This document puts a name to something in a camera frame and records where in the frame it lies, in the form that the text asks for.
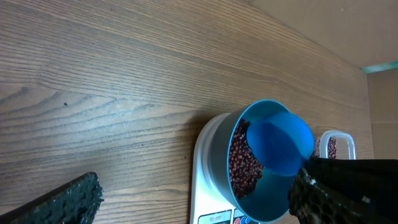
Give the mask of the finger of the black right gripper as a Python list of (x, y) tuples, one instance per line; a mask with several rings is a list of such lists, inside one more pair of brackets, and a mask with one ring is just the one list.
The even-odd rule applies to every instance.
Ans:
[(304, 165), (317, 187), (360, 222), (397, 221), (396, 159), (310, 159)]

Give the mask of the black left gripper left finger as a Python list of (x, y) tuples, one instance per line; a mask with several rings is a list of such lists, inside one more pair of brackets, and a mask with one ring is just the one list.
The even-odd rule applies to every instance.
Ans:
[(92, 224), (103, 201), (95, 172), (76, 179), (1, 215), (1, 223)]

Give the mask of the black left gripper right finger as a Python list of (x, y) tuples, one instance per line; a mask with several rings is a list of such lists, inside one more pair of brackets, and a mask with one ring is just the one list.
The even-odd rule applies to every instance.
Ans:
[(397, 190), (380, 177), (315, 177), (301, 169), (288, 201), (300, 223), (397, 223)]

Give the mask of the blue plastic measuring scoop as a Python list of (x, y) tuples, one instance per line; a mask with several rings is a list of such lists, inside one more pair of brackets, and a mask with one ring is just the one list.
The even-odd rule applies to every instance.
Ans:
[(283, 176), (295, 175), (315, 148), (309, 125), (286, 111), (251, 123), (246, 138), (256, 159), (265, 168)]

